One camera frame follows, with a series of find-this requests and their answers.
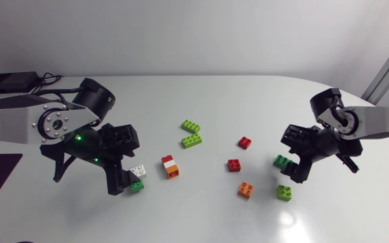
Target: lego brick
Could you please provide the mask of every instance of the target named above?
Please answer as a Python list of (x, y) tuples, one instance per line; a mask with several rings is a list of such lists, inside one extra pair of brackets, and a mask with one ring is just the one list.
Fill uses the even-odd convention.
[(277, 186), (277, 198), (289, 201), (292, 199), (292, 190), (288, 186)]
[(130, 189), (132, 190), (132, 192), (138, 192), (140, 190), (142, 190), (144, 187), (143, 185), (143, 181), (140, 180), (139, 182), (135, 182), (133, 183), (133, 185), (130, 186)]
[(202, 138), (199, 134), (193, 134), (192, 136), (188, 136), (181, 140), (184, 148), (188, 149), (194, 145), (202, 143)]
[(250, 146), (250, 144), (251, 144), (251, 140), (246, 137), (242, 137), (240, 142), (238, 142), (238, 146), (240, 146), (243, 149), (247, 149)]
[(145, 167), (143, 165), (137, 165), (133, 168), (130, 168), (130, 171), (133, 172), (133, 174), (139, 179), (147, 177), (147, 171), (145, 171)]
[(294, 161), (291, 161), (290, 159), (283, 157), (281, 155), (277, 155), (273, 165), (279, 167), (280, 169), (284, 169), (289, 162), (293, 163)]
[(180, 175), (180, 170), (177, 165), (173, 165), (169, 168), (166, 168), (167, 176), (169, 179), (175, 178)]
[(238, 190), (238, 195), (241, 195), (241, 196), (249, 199), (251, 194), (253, 193), (253, 189), (255, 189), (254, 186), (252, 186), (246, 182), (242, 182), (242, 184), (240, 186), (240, 190)]
[(182, 123), (181, 127), (182, 127), (182, 129), (187, 130), (193, 134), (196, 134), (201, 130), (200, 125), (198, 125), (192, 121), (189, 121), (189, 120), (185, 120)]
[(168, 155), (166, 157), (161, 158), (161, 162), (166, 163), (166, 162), (171, 161), (173, 159), (174, 158), (172, 157), (172, 155)]
[(238, 159), (228, 160), (228, 168), (230, 172), (237, 172), (241, 170), (241, 164)]
[(163, 163), (163, 166), (165, 167), (165, 169), (167, 169), (167, 168), (169, 168), (169, 167), (171, 167), (173, 165), (176, 165), (174, 160), (171, 160), (171, 161)]

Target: red lego brick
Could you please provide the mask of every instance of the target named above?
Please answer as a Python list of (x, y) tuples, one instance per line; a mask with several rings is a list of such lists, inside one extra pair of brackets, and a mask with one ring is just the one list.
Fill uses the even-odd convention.
[(240, 142), (238, 143), (238, 146), (240, 146), (241, 148), (243, 149), (247, 149), (251, 144), (251, 140), (246, 138), (246, 137), (242, 137)]
[(241, 164), (238, 159), (230, 159), (228, 160), (228, 168), (229, 172), (237, 172), (241, 170)]
[(168, 161), (171, 161), (172, 159), (174, 159), (174, 158), (172, 157), (172, 155), (168, 155), (168, 156), (166, 156), (166, 157), (161, 158), (161, 162), (166, 163), (166, 162), (168, 162)]

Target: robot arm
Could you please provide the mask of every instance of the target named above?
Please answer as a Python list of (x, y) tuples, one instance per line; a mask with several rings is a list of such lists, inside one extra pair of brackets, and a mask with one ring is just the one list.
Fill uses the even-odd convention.
[(331, 155), (357, 173), (359, 168), (351, 157), (363, 152), (360, 139), (389, 137), (389, 107), (344, 107), (337, 88), (315, 95), (310, 104), (323, 129), (289, 125), (281, 140), (290, 153), (300, 157), (299, 164), (289, 163), (281, 171), (297, 183), (307, 180), (314, 162)]
[[(78, 92), (67, 102), (61, 93)], [(40, 97), (53, 93), (60, 101)], [(76, 159), (105, 170), (107, 190), (117, 195), (139, 182), (131, 171), (122, 169), (123, 155), (133, 157), (139, 147), (136, 130), (131, 125), (98, 126), (113, 107), (115, 96), (99, 83), (85, 78), (73, 90), (42, 90), (0, 99), (0, 141), (41, 144), (42, 155), (55, 161), (54, 181), (59, 182)], [(65, 154), (71, 157), (64, 162)]]
[(330, 110), (319, 115), (318, 122), (330, 124), (346, 140), (389, 137), (389, 107), (345, 107), (339, 114), (347, 126), (336, 120)]
[(0, 99), (0, 141), (4, 142), (56, 144), (64, 135), (97, 120), (99, 117), (82, 105), (33, 94)]

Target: orange lego brick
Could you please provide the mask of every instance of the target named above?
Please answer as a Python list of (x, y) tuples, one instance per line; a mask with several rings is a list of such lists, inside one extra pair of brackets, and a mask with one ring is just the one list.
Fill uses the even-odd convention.
[(180, 170), (176, 165), (166, 168), (166, 172), (169, 179), (172, 179), (180, 175)]
[(238, 195), (241, 195), (247, 199), (250, 198), (251, 194), (253, 193), (253, 189), (255, 187), (246, 183), (246, 182), (242, 182), (241, 186), (240, 186), (240, 190), (238, 190)]

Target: power adapter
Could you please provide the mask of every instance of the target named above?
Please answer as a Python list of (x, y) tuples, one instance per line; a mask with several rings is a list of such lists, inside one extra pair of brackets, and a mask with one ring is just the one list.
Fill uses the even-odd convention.
[(0, 74), (0, 94), (30, 92), (40, 82), (36, 72)]

